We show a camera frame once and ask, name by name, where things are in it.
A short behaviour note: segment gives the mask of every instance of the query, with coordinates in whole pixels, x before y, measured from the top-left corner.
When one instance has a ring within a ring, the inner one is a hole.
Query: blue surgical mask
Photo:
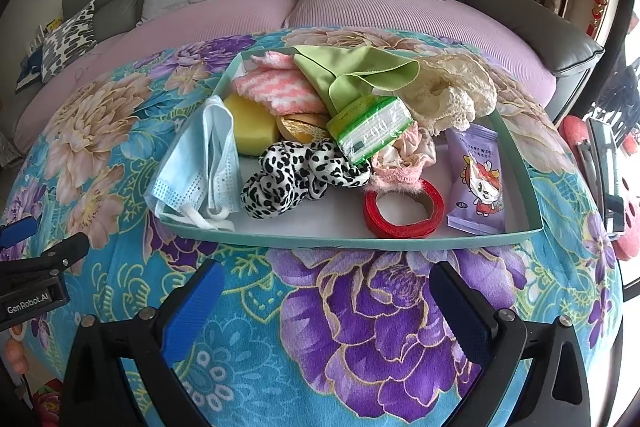
[[[145,200],[156,217],[233,231],[234,224],[226,218],[240,210],[241,189],[234,119],[222,99],[212,96],[183,124],[151,179]]]

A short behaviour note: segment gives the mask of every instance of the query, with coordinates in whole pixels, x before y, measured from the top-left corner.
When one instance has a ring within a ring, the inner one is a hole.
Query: cartoon character
[[[478,163],[469,155],[465,156],[465,169],[460,174],[462,181],[476,197],[474,204],[478,216],[489,216],[502,210],[502,186],[500,172],[491,170],[491,162]]]

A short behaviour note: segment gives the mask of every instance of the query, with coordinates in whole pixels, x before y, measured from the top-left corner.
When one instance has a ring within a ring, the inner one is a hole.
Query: ribbed pink fabric
[[[140,25],[98,44],[54,76],[20,117],[14,141],[26,153],[76,89],[100,74],[191,42],[282,28],[298,0],[207,0]]]
[[[529,45],[478,10],[453,0],[300,0],[285,26],[393,28],[472,44],[516,77],[542,105],[556,78]]]

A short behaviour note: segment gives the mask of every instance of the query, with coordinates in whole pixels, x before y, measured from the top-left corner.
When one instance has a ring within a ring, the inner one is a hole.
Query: teal box
[[[294,53],[292,48],[278,51]],[[231,80],[244,74],[244,62],[249,61],[251,55],[258,54],[260,50],[239,54],[223,73],[214,94],[222,99],[228,96]],[[483,248],[522,243],[542,230],[542,216],[527,168],[497,110],[477,123],[491,127],[498,134],[507,233],[471,235],[449,228],[445,215],[438,229],[424,239],[377,239],[364,223],[363,191],[337,187],[330,187],[327,195],[319,201],[305,200],[295,209],[271,219],[252,219],[244,210],[231,214],[229,219],[236,224],[237,232],[202,230],[165,218],[162,218],[162,223],[187,239],[248,247],[399,251]],[[436,155],[436,165],[425,169],[423,176],[442,193],[447,206],[448,189],[454,177],[444,139],[436,139]],[[259,170],[256,158],[241,157],[241,167],[243,179]]]

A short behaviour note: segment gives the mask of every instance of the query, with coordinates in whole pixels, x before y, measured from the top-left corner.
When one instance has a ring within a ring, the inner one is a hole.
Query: blue floral fabric
[[[381,252],[217,245],[163,227],[142,194],[181,123],[238,52],[305,43],[482,60],[526,160],[544,230],[512,247]],[[479,50],[424,34],[300,28],[199,42],[127,64],[57,111],[9,202],[3,223],[31,215],[40,226],[0,252],[2,261],[37,256],[76,232],[90,240],[84,262],[66,275],[70,303],[14,328],[61,379],[82,316],[129,319],[159,306],[207,257],[223,264],[223,296],[175,368],[218,427],[443,423],[478,375],[429,293],[430,268],[444,259],[495,307],[533,321],[569,315],[587,367],[620,325],[612,246],[542,108]],[[523,365],[494,425],[506,423],[525,375]],[[162,425],[131,364],[127,376],[150,425]]]

